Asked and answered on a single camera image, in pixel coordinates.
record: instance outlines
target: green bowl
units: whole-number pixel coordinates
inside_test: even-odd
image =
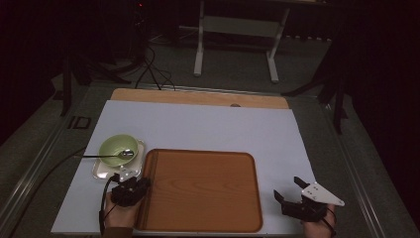
[[[134,152],[132,157],[118,157],[124,151],[130,149]],[[119,167],[130,162],[136,157],[139,151],[139,143],[136,138],[130,135],[116,135],[104,141],[99,148],[98,156],[116,156],[109,158],[100,158],[101,162],[109,167]]]

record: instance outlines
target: metal spoon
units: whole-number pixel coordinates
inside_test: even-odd
[[[122,152],[120,152],[120,154],[116,155],[116,156],[80,156],[80,158],[109,158],[109,157],[120,157],[123,159],[126,158],[130,158],[134,156],[134,151],[130,150],[130,149],[126,149]]]

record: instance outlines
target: white paper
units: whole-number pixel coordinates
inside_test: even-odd
[[[86,155],[116,134],[130,134],[152,149],[246,152],[256,161],[264,235],[302,232],[299,221],[281,214],[276,189],[288,201],[299,201],[293,177],[315,181],[306,151],[289,109],[113,101],[106,103]],[[92,176],[94,159],[83,160],[74,176],[53,233],[98,233],[98,211],[104,180]]]

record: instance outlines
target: black clamp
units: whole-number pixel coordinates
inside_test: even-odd
[[[119,206],[133,206],[146,195],[150,186],[148,178],[129,178],[112,188],[111,201]]]

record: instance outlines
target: desk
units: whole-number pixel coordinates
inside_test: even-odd
[[[117,133],[130,133],[145,141],[146,151],[154,148],[243,151],[252,155],[256,162],[263,219],[260,231],[241,234],[137,232],[143,235],[254,237],[302,232],[298,220],[281,214],[280,205],[272,195],[272,190],[276,189],[289,200],[299,200],[300,192],[293,176],[315,180],[293,113],[286,109],[284,98],[117,89],[111,99],[102,111],[86,155],[94,155],[104,139]],[[231,104],[242,107],[221,106]],[[105,180],[92,176],[93,164],[94,160],[81,161],[52,233],[99,233],[97,214]]]

